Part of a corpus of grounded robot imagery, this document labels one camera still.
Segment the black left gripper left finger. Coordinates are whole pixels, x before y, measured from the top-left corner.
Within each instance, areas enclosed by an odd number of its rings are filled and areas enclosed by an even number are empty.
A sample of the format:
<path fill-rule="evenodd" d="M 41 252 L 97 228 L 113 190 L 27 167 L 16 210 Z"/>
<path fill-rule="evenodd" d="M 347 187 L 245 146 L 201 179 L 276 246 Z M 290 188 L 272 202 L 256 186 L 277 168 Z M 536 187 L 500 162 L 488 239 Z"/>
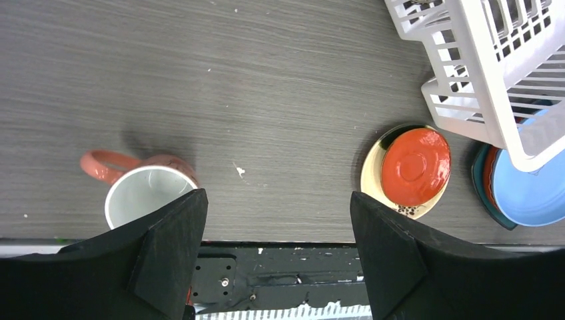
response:
<path fill-rule="evenodd" d="M 1 260 L 2 319 L 194 319 L 204 189 L 54 254 Z"/>

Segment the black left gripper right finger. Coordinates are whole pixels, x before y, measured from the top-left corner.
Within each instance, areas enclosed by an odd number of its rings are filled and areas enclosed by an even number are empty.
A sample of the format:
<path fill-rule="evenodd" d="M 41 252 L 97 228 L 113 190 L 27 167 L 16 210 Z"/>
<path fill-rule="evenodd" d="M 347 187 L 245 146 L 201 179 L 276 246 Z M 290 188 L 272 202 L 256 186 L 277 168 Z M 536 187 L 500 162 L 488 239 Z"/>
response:
<path fill-rule="evenodd" d="M 350 218 L 374 319 L 563 319 L 564 250 L 470 243 L 353 192 Z"/>

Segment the white mug pink handle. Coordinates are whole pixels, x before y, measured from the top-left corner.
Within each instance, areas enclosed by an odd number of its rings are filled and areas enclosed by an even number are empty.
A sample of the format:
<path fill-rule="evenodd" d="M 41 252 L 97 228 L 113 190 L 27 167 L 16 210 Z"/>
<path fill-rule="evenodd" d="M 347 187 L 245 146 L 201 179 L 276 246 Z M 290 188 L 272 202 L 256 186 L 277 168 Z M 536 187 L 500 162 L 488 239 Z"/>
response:
<path fill-rule="evenodd" d="M 104 206 L 110 229 L 144 217 L 201 187 L 194 169 L 174 155 L 140 160 L 95 149 L 82 156 L 80 166 L 92 178 L 110 185 Z"/>

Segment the light blue plate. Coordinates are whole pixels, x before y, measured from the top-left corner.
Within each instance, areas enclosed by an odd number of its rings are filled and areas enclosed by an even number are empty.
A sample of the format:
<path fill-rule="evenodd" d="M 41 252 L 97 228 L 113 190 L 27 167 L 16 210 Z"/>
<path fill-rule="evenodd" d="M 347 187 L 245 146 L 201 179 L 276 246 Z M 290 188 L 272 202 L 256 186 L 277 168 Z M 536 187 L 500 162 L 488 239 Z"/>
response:
<path fill-rule="evenodd" d="M 540 227 L 564 219 L 564 152 L 541 168 L 523 172 L 506 150 L 497 151 L 490 176 L 499 211 L 512 222 Z"/>

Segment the white plastic dish rack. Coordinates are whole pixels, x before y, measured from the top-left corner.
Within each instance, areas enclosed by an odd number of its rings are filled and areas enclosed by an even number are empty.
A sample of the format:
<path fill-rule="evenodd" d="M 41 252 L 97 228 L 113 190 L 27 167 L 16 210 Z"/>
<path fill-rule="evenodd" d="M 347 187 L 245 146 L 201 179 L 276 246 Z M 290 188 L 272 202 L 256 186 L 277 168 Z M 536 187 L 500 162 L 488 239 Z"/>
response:
<path fill-rule="evenodd" d="M 518 170 L 564 150 L 563 1 L 387 1 L 424 45 L 421 91 L 437 127 L 505 149 Z"/>

